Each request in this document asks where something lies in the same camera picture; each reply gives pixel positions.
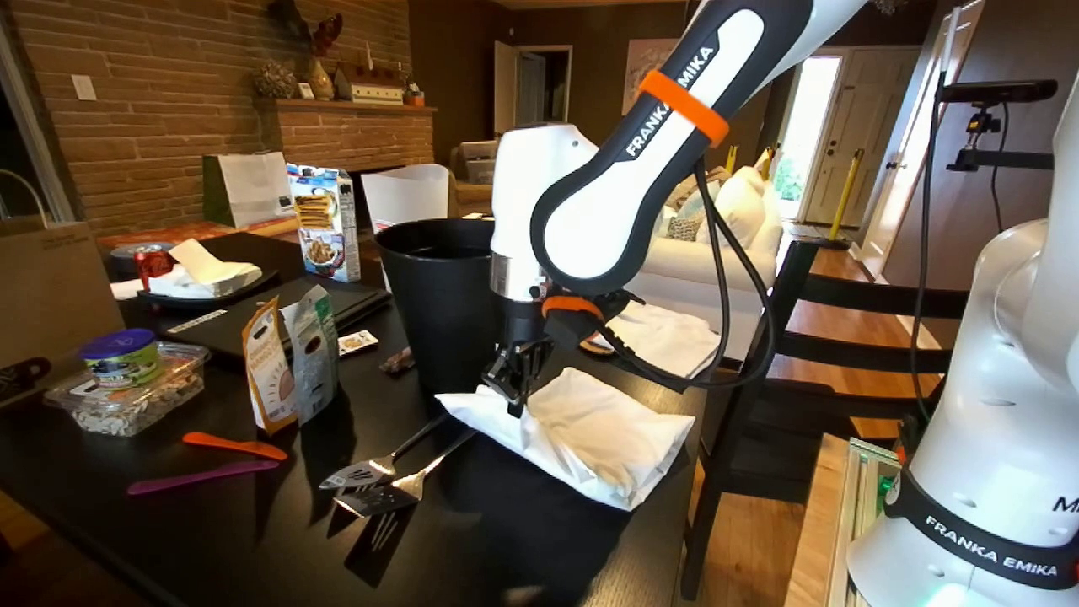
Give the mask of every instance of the orange band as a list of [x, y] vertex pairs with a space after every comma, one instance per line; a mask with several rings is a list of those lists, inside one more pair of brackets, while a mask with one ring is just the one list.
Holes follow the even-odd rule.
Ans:
[[642, 80], [642, 91], [671, 104], [682, 118], [688, 118], [698, 130], [705, 130], [711, 148], [728, 133], [728, 122], [723, 115], [716, 115], [708, 104], [700, 104], [696, 93], [688, 93], [669, 73], [646, 70], [646, 76]]
[[557, 313], [557, 309], [572, 309], [572, 313], [580, 309], [580, 313], [595, 313], [598, 320], [605, 320], [600, 306], [584, 297], [546, 297], [539, 306], [542, 318]]

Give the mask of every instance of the franka emika robot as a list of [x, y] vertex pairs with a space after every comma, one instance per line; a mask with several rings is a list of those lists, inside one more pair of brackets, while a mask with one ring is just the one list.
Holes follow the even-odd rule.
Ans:
[[[643, 76], [608, 143], [572, 124], [505, 130], [494, 158], [493, 288], [505, 306], [484, 388], [523, 411], [557, 318], [605, 322], [643, 261], [653, 214], [724, 118], [827, 43], [863, 0], [711, 0]], [[1079, 91], [1054, 129], [1050, 221], [977, 258], [949, 388], [850, 554], [870, 604], [1079, 604]]]

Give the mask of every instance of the ceiling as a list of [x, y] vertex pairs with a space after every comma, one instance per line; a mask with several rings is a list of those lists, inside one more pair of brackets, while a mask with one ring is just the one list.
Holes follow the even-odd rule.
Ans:
[[630, 2], [684, 2], [684, 0], [493, 0], [505, 10], [564, 10], [564, 5], [630, 5]]

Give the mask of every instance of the black trash can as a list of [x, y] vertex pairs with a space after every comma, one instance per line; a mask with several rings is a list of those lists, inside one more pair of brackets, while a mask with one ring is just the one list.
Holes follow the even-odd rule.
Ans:
[[498, 331], [498, 299], [488, 288], [493, 232], [484, 220], [420, 220], [375, 236], [427, 395], [473, 391], [493, 363]]

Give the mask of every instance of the black chair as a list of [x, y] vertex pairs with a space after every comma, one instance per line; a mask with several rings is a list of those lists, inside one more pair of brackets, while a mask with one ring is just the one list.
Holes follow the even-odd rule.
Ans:
[[[918, 288], [887, 287], [853, 276], [813, 273], [824, 242], [793, 242], [782, 270], [771, 284], [765, 320], [737, 369], [718, 374], [708, 391], [708, 411], [700, 428], [700, 468], [705, 483], [696, 499], [696, 512], [684, 528], [684, 573], [682, 595], [696, 601], [700, 585], [700, 567], [708, 554], [711, 523], [723, 491], [765, 496], [784, 502], [805, 502], [820, 437], [850, 437], [853, 418], [908, 418], [933, 409], [951, 347], [870, 345], [820, 326], [797, 326], [800, 303], [855, 309], [855, 320], [878, 318], [878, 322], [898, 322], [920, 306], [920, 320], [953, 322], [963, 313], [969, 293], [956, 288]], [[827, 381], [797, 381], [774, 374], [774, 357], [834, 363], [850, 369], [908, 378], [911, 395], [853, 395], [836, 391]], [[929, 381], [926, 395], [914, 391], [914, 378]]]

